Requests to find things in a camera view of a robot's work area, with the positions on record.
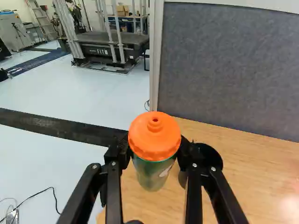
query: white pole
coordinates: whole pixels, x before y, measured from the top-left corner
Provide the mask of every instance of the white pole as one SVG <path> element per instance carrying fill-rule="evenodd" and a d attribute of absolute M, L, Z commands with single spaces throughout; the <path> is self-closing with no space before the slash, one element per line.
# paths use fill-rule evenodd
<path fill-rule="evenodd" d="M 73 41 L 71 39 L 71 35 L 70 35 L 68 27 L 66 26 L 66 23 L 64 21 L 64 17 L 62 16 L 61 6 L 60 6 L 60 4 L 59 4 L 59 2 L 57 0 L 54 0 L 54 4 L 56 6 L 56 10 L 57 10 L 58 16 L 60 18 L 61 24 L 62 24 L 62 26 L 64 28 L 66 37 L 67 37 L 67 39 L 69 41 L 69 46 L 70 46 L 71 52 L 72 52 L 74 58 L 78 58 L 78 53 L 76 51 L 76 47 L 74 46 L 74 43 L 73 43 Z"/>
<path fill-rule="evenodd" d="M 146 15 L 146 0 L 143 0 L 143 15 Z"/>
<path fill-rule="evenodd" d="M 65 23 L 68 26 L 69 33 L 72 36 L 71 40 L 72 41 L 77 40 L 77 35 L 75 33 L 74 25 L 73 25 L 73 23 L 71 21 L 71 18 L 70 18 L 70 12 L 69 12 L 69 10 L 66 7 L 66 3 L 64 1 L 62 2 L 62 0 L 57 0 L 57 2 L 59 2 L 60 5 L 61 5 L 61 8 L 62 8 L 62 12 L 61 13 L 63 14 L 62 16 L 64 16 L 64 18 L 66 20 Z M 78 53 L 78 57 L 79 58 L 84 58 L 84 55 L 83 55 L 82 49 L 80 47 L 80 44 L 78 42 L 73 42 L 73 43 L 74 43 L 76 51 Z"/>
<path fill-rule="evenodd" d="M 135 0 L 132 0 L 132 10 L 133 10 L 134 33 L 136 33 Z"/>
<path fill-rule="evenodd" d="M 142 0 L 139 1 L 139 8 L 140 8 L 140 29 L 141 29 L 141 33 L 143 34 L 143 14 L 142 14 Z"/>
<path fill-rule="evenodd" d="M 102 6 L 101 6 L 101 3 L 99 2 L 99 0 L 95 0 L 95 5 L 96 5 L 96 8 L 97 8 L 97 14 L 98 14 L 98 17 L 99 17 L 100 30 L 105 31 L 104 18 L 103 18 L 103 15 L 102 15 Z"/>
<path fill-rule="evenodd" d="M 87 31 L 91 31 L 92 27 L 90 26 L 90 22 L 88 20 L 87 12 L 86 12 L 86 7 L 85 7 L 85 2 L 84 0 L 75 0 L 75 2 L 79 3 L 80 6 L 83 6 L 83 9 L 81 9 L 81 15 L 82 15 L 82 21 L 83 23 L 87 26 L 85 26 Z"/>
<path fill-rule="evenodd" d="M 110 30 L 108 16 L 107 16 L 106 0 L 102 1 L 102 6 L 103 6 L 104 17 L 105 17 L 105 26 L 106 26 L 106 30 L 107 30 L 108 37 L 109 37 L 109 45 L 110 45 L 110 49 L 111 49 L 112 60 L 114 63 L 117 63 L 116 54 L 115 54 L 114 45 L 113 45 L 114 42 L 112 40 L 111 30 Z"/>
<path fill-rule="evenodd" d="M 150 31 L 149 31 L 149 101 L 150 111 L 156 111 L 158 108 L 159 80 L 160 80 L 160 59 L 161 42 L 163 30 L 163 0 L 150 0 Z"/>
<path fill-rule="evenodd" d="M 116 0 L 112 0 L 112 9 L 115 17 L 115 23 L 116 23 L 116 31 L 117 31 L 117 37 L 118 37 L 118 48 L 120 50 L 121 55 L 121 63 L 124 64 L 125 62 L 125 55 L 123 53 L 123 44 L 121 42 L 121 31 L 120 31 L 120 24 L 118 22 L 118 16 L 116 12 Z"/>

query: orange bottle cap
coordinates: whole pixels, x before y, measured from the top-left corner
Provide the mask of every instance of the orange bottle cap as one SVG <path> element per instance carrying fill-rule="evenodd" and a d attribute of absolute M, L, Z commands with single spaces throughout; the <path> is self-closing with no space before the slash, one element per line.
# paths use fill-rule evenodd
<path fill-rule="evenodd" d="M 178 150 L 181 133 L 172 116 L 163 112 L 146 112 L 131 123 L 128 142 L 138 157 L 147 161 L 163 161 Z"/>

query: treadmill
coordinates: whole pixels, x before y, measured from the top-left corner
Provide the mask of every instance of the treadmill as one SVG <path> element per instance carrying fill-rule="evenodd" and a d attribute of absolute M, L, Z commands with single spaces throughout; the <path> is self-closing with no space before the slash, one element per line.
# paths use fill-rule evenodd
<path fill-rule="evenodd" d="M 135 64 L 136 59 L 148 48 L 149 35 L 121 32 L 125 63 L 121 63 L 121 55 L 118 47 L 117 30 L 111 30 L 112 44 L 114 45 L 116 60 L 113 62 L 109 36 L 107 32 L 91 31 L 77 35 L 85 58 L 89 62 L 103 63 L 106 65 L 125 68 Z"/>
<path fill-rule="evenodd" d="M 67 41 L 73 54 L 72 65 L 127 74 L 139 57 L 149 48 L 150 36 L 143 34 L 143 22 L 140 18 L 141 33 L 136 29 L 135 6 L 133 5 L 134 32 L 121 32 L 116 12 L 116 0 L 112 0 L 116 30 L 111 30 L 105 0 L 95 0 L 101 31 L 89 31 L 76 34 L 65 0 L 54 0 L 55 10 L 64 28 Z"/>

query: ladder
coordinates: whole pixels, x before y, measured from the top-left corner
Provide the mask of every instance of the ladder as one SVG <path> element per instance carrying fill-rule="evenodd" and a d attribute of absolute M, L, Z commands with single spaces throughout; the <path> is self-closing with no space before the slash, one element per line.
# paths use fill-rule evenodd
<path fill-rule="evenodd" d="M 57 31 L 55 30 L 53 24 L 50 22 L 49 17 L 45 11 L 38 5 L 36 0 L 25 0 L 31 14 L 33 15 L 35 21 L 43 32 L 43 36 L 48 41 L 57 39 Z"/>

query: blue mat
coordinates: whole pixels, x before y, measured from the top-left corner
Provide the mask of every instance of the blue mat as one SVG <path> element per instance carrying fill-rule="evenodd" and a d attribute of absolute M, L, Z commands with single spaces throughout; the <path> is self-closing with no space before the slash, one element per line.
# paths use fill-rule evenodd
<path fill-rule="evenodd" d="M 62 56 L 68 55 L 69 53 L 63 52 L 61 48 L 57 48 L 56 50 L 52 50 L 50 53 L 36 57 L 29 61 L 23 62 L 21 64 L 15 65 L 9 69 L 6 69 L 13 77 L 18 76 L 26 71 L 29 71 L 37 66 L 45 64 L 47 62 L 53 61 Z"/>

